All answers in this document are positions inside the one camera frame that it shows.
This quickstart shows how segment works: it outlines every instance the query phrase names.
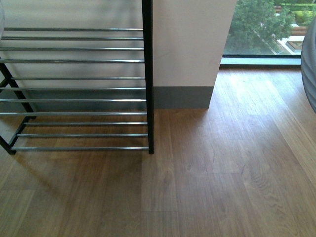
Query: metal shoe rack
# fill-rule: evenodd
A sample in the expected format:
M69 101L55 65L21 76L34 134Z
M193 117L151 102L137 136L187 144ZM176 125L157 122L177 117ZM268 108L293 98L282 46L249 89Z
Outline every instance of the metal shoe rack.
M1 111L0 116L23 116L24 119L16 132L14 133L12 139L9 142L6 142L2 136L0 136L0 145L9 153L15 154L17 151L85 151L85 150L148 150L150 154L154 153L154 105L153 105L153 43L152 43L152 0L142 0L142 12L143 12L143 28L109 28L109 29L69 29L69 28L5 28L4 36L1 41L6 42L11 40L15 45L11 47L1 46L0 51L3 55L6 55L7 52L19 52L21 55L23 52L80 52L80 55L86 52L134 52L134 51L143 51L144 58L142 59L12 59L12 58L1 58L0 59L0 71L3 74L4 79L0 83L0 92L3 91L12 91L16 95L16 99L1 99L0 103L5 104L3 107L6 108L6 104L15 104L19 103L23 106L23 112L8 112ZM24 36L23 33L28 32L31 34L37 33L48 33L49 36ZM75 32L75 34L80 34L82 32L95 33L95 32L106 32L106 33L134 33L134 32L143 32L143 37L55 37L51 36L52 33L69 33ZM91 42L91 41L143 41L144 47L39 47L36 46L37 42L43 41L57 41L60 43L71 41L71 42ZM21 47L20 42L32 42L31 45L35 45L32 47ZM53 64L82 64L84 67L87 64L126 64L126 65L135 65L135 64L144 64L145 67L145 76L144 77L84 77L84 78L70 78L70 77L14 77L11 71L6 66L7 64L15 65L15 64L37 64L39 67L42 65L53 65ZM60 81L68 80L73 82L78 82L79 80L111 80L120 82L122 80L130 81L130 80L144 80L146 86L137 86L137 87L103 87L103 88L50 88L50 87L40 87L43 81L51 81L54 83L59 83ZM37 86L25 87L21 86L24 81L32 81L33 83L37 83ZM126 99L126 96L123 96L122 99L114 98L97 98L97 99L81 99L81 98L32 98L32 96L28 96L29 91L57 91L57 92L67 92L67 91L89 91L94 93L95 91L101 91L106 94L115 94L118 93L126 93L139 91L143 92L145 98L132 98ZM52 103L81 103L81 104L93 104L93 103L129 103L131 108L141 108L139 106L135 106L137 103L146 103L146 106L143 106L144 109L136 109L134 111L126 110L101 110L101 111L43 111L34 109L34 104L52 104ZM37 121L39 117L45 118L55 118L55 117L71 117L78 118L81 116L91 116L97 118L118 118L113 122L86 122L80 121L77 122L56 122L56 121ZM143 121L133 120L130 121L130 118L133 117L142 117ZM26 127L64 127L67 126L69 128L78 127L78 126L102 126L104 127L112 127L112 126L122 126L122 127L132 127L132 126L146 126L147 133L93 133L93 134L27 134L24 133ZM18 139L20 137L23 138L104 138L104 139L115 139L115 138L147 138L148 146L91 146L91 147L17 147Z

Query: gray object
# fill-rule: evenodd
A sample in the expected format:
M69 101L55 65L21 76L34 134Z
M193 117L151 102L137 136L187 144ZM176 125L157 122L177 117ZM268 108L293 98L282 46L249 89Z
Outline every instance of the gray object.
M316 18L310 24L303 41L301 67L304 90L316 113Z

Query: tree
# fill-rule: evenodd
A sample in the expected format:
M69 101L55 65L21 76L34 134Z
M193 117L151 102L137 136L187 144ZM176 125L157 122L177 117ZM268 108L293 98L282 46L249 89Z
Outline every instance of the tree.
M274 0L273 2L275 6L280 6L281 3L296 4L298 0Z
M309 11L308 8L303 9L302 11L303 25L309 26L315 17L316 17L316 6L313 6L311 11Z
M287 8L277 15L269 0L238 0L225 54L258 54L263 44L288 38L294 15Z

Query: green foliage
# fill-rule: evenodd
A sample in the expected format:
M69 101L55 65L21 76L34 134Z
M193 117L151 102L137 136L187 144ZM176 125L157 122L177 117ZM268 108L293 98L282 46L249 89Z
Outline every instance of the green foliage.
M304 9L303 11L293 11L295 20L300 26L309 26L316 17L316 6L311 11Z
M269 0L238 0L225 54L257 54L259 41L271 44L291 35L294 15L283 8L276 16L274 3Z
M304 3L312 3L313 0L274 0L273 1L276 6L280 4L304 4Z
M290 11L303 11L303 10L313 10L313 8L316 6L316 4L287 4L287 3L282 3L280 4L282 7L287 7L290 9Z

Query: white wall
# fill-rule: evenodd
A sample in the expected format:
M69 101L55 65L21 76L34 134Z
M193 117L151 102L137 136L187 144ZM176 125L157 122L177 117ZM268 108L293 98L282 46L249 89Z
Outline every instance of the white wall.
M155 86L214 86L237 0L154 0Z
M154 0L154 86L215 84L235 3L236 0ZM7 27L142 27L140 0L2 0L2 4ZM34 53L27 56L38 57ZM36 65L31 69L25 65L11 69L18 76L24 70L26 74L22 76L42 73ZM142 68L125 69L122 65L85 68L96 76L104 76L105 69L108 76L117 76L118 71L118 76L143 74ZM53 68L49 74L55 76L61 71L69 77L84 73L82 67L73 65L70 69Z

